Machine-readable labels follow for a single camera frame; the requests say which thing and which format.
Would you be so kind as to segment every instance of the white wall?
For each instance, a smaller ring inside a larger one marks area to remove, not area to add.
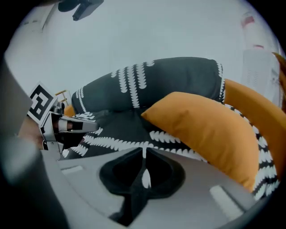
[[[105,0],[73,21],[55,11],[43,33],[21,27],[5,58],[26,92],[42,81],[52,92],[75,92],[111,71],[146,60],[196,56],[223,64],[240,82],[248,4],[237,0]]]

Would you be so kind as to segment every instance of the orange pillow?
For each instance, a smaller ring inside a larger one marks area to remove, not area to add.
[[[141,116],[253,191],[259,149],[251,126],[239,114],[203,96],[173,92]]]

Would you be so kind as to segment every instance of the pillow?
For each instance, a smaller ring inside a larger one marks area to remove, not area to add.
[[[253,190],[259,149],[251,126],[239,114],[214,100],[173,92],[141,116]]]

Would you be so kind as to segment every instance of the black and white square marker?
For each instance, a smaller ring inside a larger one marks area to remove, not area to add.
[[[47,113],[53,104],[57,101],[57,97],[52,94],[45,86],[39,82],[30,94],[33,104],[28,115],[39,125],[44,121]]]

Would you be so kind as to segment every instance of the black and white blanket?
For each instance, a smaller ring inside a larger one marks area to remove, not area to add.
[[[207,162],[180,139],[160,130],[141,114],[171,92],[194,93],[224,102],[223,68],[214,60],[194,57],[160,59],[107,74],[72,96],[76,117],[97,121],[100,129],[87,133],[78,146],[63,151],[62,159],[94,157],[127,148],[150,147]],[[235,108],[226,105],[234,112]],[[267,143],[249,123],[259,145],[259,170],[253,189],[256,200],[278,186]]]

